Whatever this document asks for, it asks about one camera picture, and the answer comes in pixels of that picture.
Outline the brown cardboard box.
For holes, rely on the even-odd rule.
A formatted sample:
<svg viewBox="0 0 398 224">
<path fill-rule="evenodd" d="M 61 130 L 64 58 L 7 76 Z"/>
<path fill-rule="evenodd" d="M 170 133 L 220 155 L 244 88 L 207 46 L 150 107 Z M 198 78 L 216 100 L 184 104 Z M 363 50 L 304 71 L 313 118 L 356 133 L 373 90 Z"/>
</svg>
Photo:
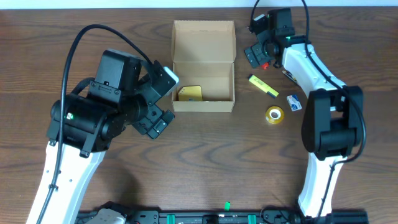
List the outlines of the brown cardboard box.
<svg viewBox="0 0 398 224">
<path fill-rule="evenodd" d="M 179 77 L 172 93 L 176 112 L 230 113 L 235 104 L 233 21 L 175 21 L 172 29 L 173 72 Z M 201 86 L 203 101 L 179 101 L 183 86 Z"/>
</svg>

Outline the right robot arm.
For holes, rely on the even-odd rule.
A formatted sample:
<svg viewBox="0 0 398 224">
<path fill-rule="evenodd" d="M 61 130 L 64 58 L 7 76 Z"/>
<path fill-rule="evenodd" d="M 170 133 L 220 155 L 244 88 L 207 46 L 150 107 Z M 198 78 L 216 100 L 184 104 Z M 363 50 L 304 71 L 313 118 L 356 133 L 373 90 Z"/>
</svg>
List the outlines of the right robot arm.
<svg viewBox="0 0 398 224">
<path fill-rule="evenodd" d="M 315 53 L 309 34 L 296 35 L 289 8 L 250 18 L 257 43 L 245 49 L 253 68 L 284 68 L 307 96 L 301 128 L 308 166 L 298 196 L 302 221 L 334 223 L 331 200 L 344 164 L 355 161 L 366 143 L 363 91 L 336 78 Z M 351 152 L 358 147 L 358 154 Z"/>
</svg>

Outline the yellow sticky note pad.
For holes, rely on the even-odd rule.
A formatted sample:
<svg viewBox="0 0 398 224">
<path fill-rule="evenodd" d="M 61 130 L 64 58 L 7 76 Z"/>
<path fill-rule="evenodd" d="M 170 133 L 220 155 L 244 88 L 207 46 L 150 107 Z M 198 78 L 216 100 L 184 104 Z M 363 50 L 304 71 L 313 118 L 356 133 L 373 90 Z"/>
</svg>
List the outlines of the yellow sticky note pad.
<svg viewBox="0 0 398 224">
<path fill-rule="evenodd" d="M 203 101 L 201 86 L 183 86 L 178 92 L 179 101 Z"/>
</svg>

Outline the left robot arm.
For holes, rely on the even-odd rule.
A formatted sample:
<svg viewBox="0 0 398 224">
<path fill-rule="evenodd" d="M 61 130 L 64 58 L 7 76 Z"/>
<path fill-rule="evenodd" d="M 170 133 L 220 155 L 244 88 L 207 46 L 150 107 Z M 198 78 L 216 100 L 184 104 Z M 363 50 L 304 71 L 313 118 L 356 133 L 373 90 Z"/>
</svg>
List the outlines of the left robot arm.
<svg viewBox="0 0 398 224">
<path fill-rule="evenodd" d="M 112 139 L 128 125 L 157 138 L 175 116 L 156 103 L 178 83 L 178 76 L 159 62 L 105 50 L 96 77 L 66 95 L 65 114 L 59 101 L 52 106 L 44 172 L 27 222 L 73 223 Z"/>
</svg>

